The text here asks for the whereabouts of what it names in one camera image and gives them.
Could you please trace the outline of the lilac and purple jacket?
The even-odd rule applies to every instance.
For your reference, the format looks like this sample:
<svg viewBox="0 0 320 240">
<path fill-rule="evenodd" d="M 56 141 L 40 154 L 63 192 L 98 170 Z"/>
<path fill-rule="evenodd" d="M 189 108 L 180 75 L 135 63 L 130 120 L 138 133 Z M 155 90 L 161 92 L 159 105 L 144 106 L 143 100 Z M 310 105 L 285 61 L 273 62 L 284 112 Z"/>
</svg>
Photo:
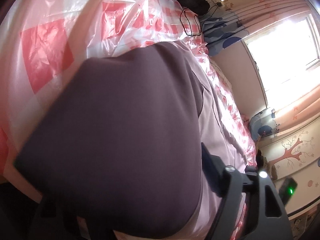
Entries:
<svg viewBox="0 0 320 240">
<path fill-rule="evenodd" d="M 92 57 L 15 160 L 56 218 L 85 219 L 91 239 L 204 239 L 221 199 L 201 148 L 245 169 L 210 81 L 180 42 Z"/>
</svg>

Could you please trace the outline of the dark clothes heap on bed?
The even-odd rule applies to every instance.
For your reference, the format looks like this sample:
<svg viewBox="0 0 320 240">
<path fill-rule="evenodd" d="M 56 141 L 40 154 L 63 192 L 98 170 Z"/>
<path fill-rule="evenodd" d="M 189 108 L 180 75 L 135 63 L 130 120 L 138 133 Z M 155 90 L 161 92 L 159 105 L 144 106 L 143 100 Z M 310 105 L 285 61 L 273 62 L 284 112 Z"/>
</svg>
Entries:
<svg viewBox="0 0 320 240">
<path fill-rule="evenodd" d="M 265 171 L 272 181 L 276 181 L 278 179 L 276 167 L 267 161 L 259 149 L 257 150 L 255 161 L 257 163 L 258 171 Z"/>
</svg>

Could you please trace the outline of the white wardrobe with tree decal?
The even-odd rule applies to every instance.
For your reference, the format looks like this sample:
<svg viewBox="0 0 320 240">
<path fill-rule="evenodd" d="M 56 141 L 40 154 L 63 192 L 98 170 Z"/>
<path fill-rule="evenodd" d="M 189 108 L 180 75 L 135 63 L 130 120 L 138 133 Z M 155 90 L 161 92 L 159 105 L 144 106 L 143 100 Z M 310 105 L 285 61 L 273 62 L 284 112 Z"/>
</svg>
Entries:
<svg viewBox="0 0 320 240">
<path fill-rule="evenodd" d="M 276 189 L 286 178 L 297 182 L 285 207 L 289 217 L 297 217 L 319 204 L 319 118 L 287 136 L 264 139 L 259 148 L 276 168 Z"/>
</svg>

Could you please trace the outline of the blue patterned right curtain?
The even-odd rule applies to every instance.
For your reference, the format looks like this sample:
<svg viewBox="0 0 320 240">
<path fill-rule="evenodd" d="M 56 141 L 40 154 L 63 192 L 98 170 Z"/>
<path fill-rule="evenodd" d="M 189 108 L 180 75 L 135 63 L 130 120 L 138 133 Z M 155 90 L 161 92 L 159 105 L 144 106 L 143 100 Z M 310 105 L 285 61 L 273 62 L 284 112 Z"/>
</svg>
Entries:
<svg viewBox="0 0 320 240">
<path fill-rule="evenodd" d="M 279 132 L 280 124 L 276 121 L 276 110 L 266 108 L 254 115 L 249 121 L 249 131 L 256 142 L 259 138 L 268 137 Z"/>
</svg>

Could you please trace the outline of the blue patterned curtain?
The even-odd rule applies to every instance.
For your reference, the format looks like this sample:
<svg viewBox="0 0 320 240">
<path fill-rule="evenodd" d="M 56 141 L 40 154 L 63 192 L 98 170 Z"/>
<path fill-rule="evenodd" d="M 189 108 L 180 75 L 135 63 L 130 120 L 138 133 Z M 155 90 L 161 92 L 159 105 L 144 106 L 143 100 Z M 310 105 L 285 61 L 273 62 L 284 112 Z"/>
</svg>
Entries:
<svg viewBox="0 0 320 240">
<path fill-rule="evenodd" d="M 268 137 L 279 132 L 280 124 L 276 121 L 276 110 L 266 108 L 254 115 L 249 121 L 249 131 L 256 142 L 259 138 Z"/>
<path fill-rule="evenodd" d="M 223 49 L 249 36 L 243 20 L 234 12 L 207 14 L 200 19 L 200 26 L 209 56 L 216 56 Z"/>
</svg>

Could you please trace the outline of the window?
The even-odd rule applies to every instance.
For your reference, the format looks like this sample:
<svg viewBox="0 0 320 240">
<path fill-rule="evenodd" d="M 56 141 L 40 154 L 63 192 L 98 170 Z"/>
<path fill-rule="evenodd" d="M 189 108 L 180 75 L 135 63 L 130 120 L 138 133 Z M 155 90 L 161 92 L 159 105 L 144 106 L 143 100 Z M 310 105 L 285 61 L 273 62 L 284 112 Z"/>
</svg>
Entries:
<svg viewBox="0 0 320 240">
<path fill-rule="evenodd" d="M 319 27 L 311 13 L 272 24 L 246 38 L 245 44 L 268 107 L 279 110 L 319 85 Z"/>
</svg>

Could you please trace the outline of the cream headboard panel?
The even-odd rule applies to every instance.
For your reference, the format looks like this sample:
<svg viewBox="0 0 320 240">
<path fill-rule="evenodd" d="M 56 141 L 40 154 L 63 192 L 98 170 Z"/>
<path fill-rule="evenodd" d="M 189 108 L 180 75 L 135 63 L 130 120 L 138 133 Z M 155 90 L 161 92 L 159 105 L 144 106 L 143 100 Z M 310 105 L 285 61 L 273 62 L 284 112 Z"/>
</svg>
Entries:
<svg viewBox="0 0 320 240">
<path fill-rule="evenodd" d="M 221 50 L 211 59 L 231 83 L 234 100 L 242 115 L 252 118 L 267 108 L 257 64 L 244 41 Z"/>
</svg>

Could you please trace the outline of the blue patterned left curtain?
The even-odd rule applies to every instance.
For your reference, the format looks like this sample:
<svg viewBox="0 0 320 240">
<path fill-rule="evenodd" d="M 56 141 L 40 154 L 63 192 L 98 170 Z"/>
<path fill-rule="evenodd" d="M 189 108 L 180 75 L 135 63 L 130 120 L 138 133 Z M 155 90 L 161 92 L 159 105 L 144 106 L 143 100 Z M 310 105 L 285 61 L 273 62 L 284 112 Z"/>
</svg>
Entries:
<svg viewBox="0 0 320 240">
<path fill-rule="evenodd" d="M 216 56 L 223 49 L 249 36 L 243 20 L 234 12 L 207 14 L 200 19 L 200 26 L 209 56 Z"/>
</svg>

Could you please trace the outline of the pink checkered plastic-covered bedding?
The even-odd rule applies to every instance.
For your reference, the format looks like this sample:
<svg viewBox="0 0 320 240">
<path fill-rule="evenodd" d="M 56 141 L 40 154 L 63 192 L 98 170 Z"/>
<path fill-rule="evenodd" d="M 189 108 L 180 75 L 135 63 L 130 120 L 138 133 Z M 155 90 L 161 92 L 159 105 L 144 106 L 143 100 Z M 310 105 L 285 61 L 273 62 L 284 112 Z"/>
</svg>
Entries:
<svg viewBox="0 0 320 240">
<path fill-rule="evenodd" d="M 231 84 L 209 58 L 200 23 L 176 0 L 1 0 L 1 239 L 86 239 L 84 219 L 47 204 L 14 168 L 26 138 L 83 61 L 118 56 L 157 42 L 177 42 L 207 74 L 214 109 L 200 118 L 222 125 L 243 171 L 254 164 L 254 142 L 242 122 Z"/>
</svg>

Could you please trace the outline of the wall power socket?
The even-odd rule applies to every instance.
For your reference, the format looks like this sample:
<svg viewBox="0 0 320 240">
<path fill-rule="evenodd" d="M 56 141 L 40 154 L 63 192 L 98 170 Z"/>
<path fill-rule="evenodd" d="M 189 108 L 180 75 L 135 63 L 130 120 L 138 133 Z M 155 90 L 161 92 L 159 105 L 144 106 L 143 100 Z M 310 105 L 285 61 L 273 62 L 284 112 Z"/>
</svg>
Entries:
<svg viewBox="0 0 320 240">
<path fill-rule="evenodd" d="M 211 0 L 211 1 L 215 5 L 217 5 L 219 8 L 222 8 L 225 10 L 231 10 L 234 7 L 234 4 L 229 0 Z"/>
</svg>

